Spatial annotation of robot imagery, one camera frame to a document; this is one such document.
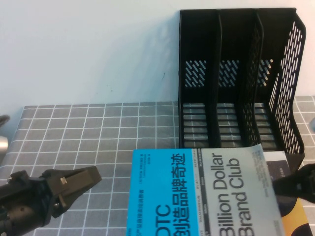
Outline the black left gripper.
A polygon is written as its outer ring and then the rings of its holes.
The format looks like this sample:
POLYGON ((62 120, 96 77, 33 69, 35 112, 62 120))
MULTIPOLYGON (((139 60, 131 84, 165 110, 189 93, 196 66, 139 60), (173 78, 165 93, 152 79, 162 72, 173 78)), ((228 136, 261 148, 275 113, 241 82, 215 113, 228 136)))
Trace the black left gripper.
POLYGON ((39 177, 29 177, 35 209, 43 221, 59 217, 85 192, 101 181, 96 166, 75 170, 49 169, 39 177))

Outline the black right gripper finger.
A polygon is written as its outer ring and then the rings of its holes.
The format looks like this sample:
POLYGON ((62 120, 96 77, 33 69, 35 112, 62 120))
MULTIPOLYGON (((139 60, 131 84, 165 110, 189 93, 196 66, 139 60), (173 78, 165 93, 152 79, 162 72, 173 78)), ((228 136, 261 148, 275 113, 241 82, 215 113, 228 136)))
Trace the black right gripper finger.
POLYGON ((307 164, 288 176, 273 181, 276 195, 315 203, 315 165, 307 164))

